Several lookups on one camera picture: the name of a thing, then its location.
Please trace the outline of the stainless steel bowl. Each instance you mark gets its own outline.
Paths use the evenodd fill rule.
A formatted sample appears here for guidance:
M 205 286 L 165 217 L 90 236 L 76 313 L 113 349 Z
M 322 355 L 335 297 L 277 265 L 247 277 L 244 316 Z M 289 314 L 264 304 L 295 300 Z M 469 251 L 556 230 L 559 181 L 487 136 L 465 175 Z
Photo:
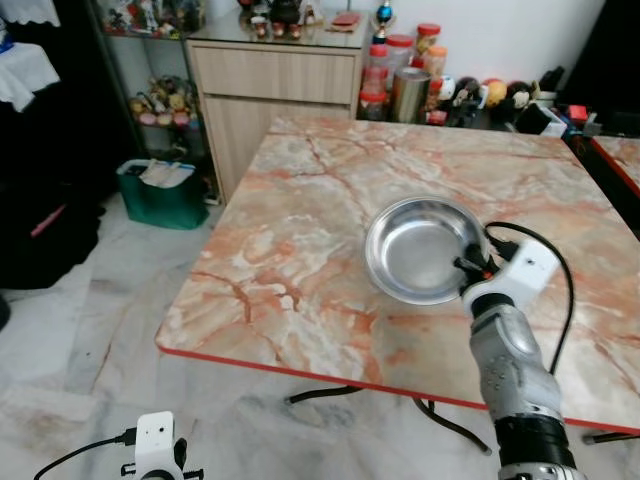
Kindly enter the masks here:
M 370 282 L 407 305 L 443 305 L 460 297 L 465 270 L 454 260 L 480 246 L 483 224 L 465 206 L 439 196 L 401 198 L 367 228 L 364 260 Z

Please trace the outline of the marble pattern side table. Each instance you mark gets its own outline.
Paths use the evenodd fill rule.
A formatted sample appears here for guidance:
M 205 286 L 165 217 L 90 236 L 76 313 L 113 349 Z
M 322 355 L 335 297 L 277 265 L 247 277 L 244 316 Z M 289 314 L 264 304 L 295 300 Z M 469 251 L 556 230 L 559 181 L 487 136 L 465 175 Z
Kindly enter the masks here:
M 640 138 L 591 137 L 591 143 L 636 196 L 640 195 Z

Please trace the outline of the yellow round toy figure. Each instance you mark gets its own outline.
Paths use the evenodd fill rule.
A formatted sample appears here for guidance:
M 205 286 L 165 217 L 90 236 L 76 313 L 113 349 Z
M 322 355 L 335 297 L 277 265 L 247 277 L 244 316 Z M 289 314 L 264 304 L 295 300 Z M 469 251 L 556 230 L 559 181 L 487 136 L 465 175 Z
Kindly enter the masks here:
M 506 100 L 508 84 L 502 79 L 486 79 L 485 109 L 497 108 L 500 102 Z

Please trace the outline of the stainless steel tumbler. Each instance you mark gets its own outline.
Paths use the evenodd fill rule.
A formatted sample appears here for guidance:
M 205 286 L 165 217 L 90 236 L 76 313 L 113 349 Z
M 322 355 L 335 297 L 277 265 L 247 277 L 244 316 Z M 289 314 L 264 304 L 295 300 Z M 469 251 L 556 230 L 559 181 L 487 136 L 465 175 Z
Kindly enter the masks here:
M 424 69 L 398 69 L 390 90 L 389 122 L 415 123 L 419 120 L 431 76 Z

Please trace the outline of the red lid plastic jar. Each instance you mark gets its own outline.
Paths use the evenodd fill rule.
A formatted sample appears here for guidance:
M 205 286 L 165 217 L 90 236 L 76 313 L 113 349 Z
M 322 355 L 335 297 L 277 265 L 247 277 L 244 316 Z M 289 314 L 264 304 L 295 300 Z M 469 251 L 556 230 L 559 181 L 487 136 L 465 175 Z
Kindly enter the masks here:
M 422 56 L 436 45 L 442 27 L 435 23 L 420 23 L 416 26 L 415 55 Z
M 366 122 L 387 120 L 388 93 L 385 90 L 361 90 L 358 93 L 358 119 Z
M 390 76 L 389 60 L 387 45 L 374 44 L 370 46 L 365 61 L 362 93 L 387 91 L 388 77 Z
M 415 54 L 416 38 L 411 35 L 387 36 L 387 65 L 392 73 L 410 65 L 412 55 Z

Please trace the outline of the large black screen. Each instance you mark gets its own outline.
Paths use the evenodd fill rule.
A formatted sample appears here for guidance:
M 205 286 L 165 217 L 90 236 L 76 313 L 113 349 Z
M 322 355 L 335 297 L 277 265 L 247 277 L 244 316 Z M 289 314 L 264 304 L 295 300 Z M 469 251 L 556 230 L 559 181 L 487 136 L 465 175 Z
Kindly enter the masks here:
M 558 102 L 599 111 L 640 110 L 639 0 L 605 0 Z

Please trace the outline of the blue and gold trophy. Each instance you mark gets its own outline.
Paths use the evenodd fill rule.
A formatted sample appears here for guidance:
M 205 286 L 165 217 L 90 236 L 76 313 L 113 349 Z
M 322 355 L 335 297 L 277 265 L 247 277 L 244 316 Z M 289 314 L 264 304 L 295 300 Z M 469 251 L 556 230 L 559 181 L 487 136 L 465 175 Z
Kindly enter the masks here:
M 374 12 L 376 28 L 371 37 L 371 45 L 384 45 L 388 41 L 389 24 L 396 17 L 392 0 L 381 0 L 381 4 Z

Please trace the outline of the light wooden cabinet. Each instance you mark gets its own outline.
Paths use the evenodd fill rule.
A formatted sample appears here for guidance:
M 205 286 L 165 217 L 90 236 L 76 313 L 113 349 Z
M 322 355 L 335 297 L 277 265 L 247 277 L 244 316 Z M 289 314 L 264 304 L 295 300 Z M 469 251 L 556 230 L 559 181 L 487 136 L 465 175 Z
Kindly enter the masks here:
M 370 37 L 366 15 L 349 33 L 306 26 L 293 38 L 259 37 L 233 12 L 187 38 L 221 200 L 236 192 L 276 116 L 355 118 Z

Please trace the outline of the green plastic bin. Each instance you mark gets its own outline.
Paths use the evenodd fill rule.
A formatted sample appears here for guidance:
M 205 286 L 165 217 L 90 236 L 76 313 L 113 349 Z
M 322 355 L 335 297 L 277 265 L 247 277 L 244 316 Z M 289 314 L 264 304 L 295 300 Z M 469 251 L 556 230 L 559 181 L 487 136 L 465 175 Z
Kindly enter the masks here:
M 205 187 L 195 166 L 131 159 L 115 170 L 128 218 L 151 227 L 193 230 L 209 218 Z

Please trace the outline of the glass display shelf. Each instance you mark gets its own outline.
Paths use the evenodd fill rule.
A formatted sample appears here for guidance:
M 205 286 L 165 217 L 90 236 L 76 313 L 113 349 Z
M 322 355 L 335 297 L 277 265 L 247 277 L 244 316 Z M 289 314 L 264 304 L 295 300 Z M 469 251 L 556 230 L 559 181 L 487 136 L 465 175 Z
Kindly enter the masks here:
M 215 179 L 186 38 L 206 0 L 88 0 L 108 50 L 136 157 L 179 160 Z

